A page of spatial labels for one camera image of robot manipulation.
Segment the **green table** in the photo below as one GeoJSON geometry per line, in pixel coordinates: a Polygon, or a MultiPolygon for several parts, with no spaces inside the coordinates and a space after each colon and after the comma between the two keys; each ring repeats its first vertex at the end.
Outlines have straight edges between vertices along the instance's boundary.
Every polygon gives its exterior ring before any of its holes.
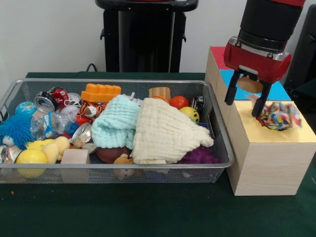
{"type": "MultiPolygon", "coordinates": [[[[204,79],[203,74],[38,74],[34,78],[204,79]]],[[[216,184],[1,185],[1,236],[315,237],[316,170],[294,197],[235,197],[216,184]]]]}

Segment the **blue paper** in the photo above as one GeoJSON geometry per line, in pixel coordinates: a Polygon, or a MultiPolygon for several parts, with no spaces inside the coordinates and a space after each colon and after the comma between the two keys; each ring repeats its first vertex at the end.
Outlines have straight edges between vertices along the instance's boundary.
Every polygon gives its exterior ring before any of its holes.
{"type": "MultiPolygon", "coordinates": [[[[228,86],[229,86],[229,83],[231,81],[233,73],[234,73],[233,70],[220,70],[220,74],[222,75],[224,83],[226,84],[226,88],[228,88],[228,86]]],[[[237,92],[236,92],[235,100],[249,100],[247,95],[251,95],[251,94],[252,93],[249,93],[245,90],[242,90],[237,85],[237,92]]],[[[270,94],[268,96],[268,100],[291,101],[291,98],[288,96],[288,94],[284,90],[281,82],[277,81],[271,87],[270,94]]]]}

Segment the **wire mesh basket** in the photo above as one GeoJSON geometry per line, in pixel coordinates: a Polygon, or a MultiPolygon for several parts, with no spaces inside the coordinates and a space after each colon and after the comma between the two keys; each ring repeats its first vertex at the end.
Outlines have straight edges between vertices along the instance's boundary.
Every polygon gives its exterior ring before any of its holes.
{"type": "Polygon", "coordinates": [[[208,123],[214,135],[212,151],[219,164],[164,164],[117,165],[104,164],[95,154],[90,164],[0,164],[0,183],[59,184],[59,183],[215,183],[226,167],[233,164],[234,153],[213,92],[204,81],[159,81],[117,79],[22,79],[14,82],[0,101],[0,117],[4,121],[13,115],[24,101],[33,101],[40,91],[53,86],[80,94],[87,83],[118,85],[122,94],[135,92],[136,98],[148,97],[152,87],[170,88],[171,97],[192,98],[202,95],[205,108],[200,121],[208,123]],[[115,175],[116,170],[133,173],[125,179],[115,175]]]}

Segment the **blue spiky ball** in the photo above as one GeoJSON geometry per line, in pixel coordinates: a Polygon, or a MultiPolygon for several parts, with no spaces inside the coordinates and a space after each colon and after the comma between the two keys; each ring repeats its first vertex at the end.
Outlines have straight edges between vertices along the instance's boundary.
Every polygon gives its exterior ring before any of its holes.
{"type": "Polygon", "coordinates": [[[0,124],[0,142],[5,136],[11,137],[13,143],[21,150],[25,150],[29,142],[34,141],[31,133],[31,116],[13,115],[0,124]]]}

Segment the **orange toy brick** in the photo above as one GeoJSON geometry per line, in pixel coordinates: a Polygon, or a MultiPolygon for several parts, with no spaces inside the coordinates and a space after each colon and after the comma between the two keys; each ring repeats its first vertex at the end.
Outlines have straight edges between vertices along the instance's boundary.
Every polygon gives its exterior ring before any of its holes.
{"type": "Polygon", "coordinates": [[[117,85],[87,84],[85,91],[81,92],[81,99],[89,102],[108,103],[120,95],[121,87],[117,85]]]}

